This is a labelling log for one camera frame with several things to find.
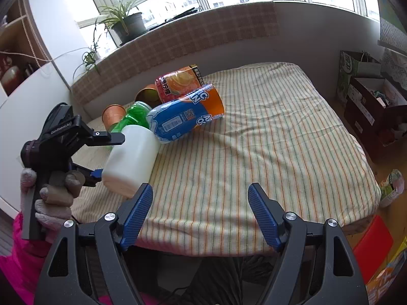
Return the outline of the pink sleeve forearm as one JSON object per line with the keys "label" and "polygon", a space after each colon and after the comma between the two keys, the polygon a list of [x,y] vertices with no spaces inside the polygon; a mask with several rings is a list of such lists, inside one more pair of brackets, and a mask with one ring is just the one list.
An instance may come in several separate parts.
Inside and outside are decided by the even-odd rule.
{"label": "pink sleeve forearm", "polygon": [[13,245],[1,256],[1,304],[34,304],[35,292],[51,244],[21,238],[23,214],[13,222]]}

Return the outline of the gloved left hand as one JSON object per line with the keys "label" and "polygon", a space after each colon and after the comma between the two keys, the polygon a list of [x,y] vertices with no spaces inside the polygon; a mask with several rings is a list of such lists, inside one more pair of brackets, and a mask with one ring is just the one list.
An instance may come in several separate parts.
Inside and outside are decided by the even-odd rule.
{"label": "gloved left hand", "polygon": [[[21,214],[25,219],[31,208],[28,193],[35,188],[37,174],[30,168],[24,168],[20,175]],[[45,241],[53,243],[66,220],[71,219],[74,199],[81,192],[85,177],[78,171],[66,174],[52,173],[54,184],[44,184],[40,191],[40,199],[35,202],[35,218],[46,232]]]}

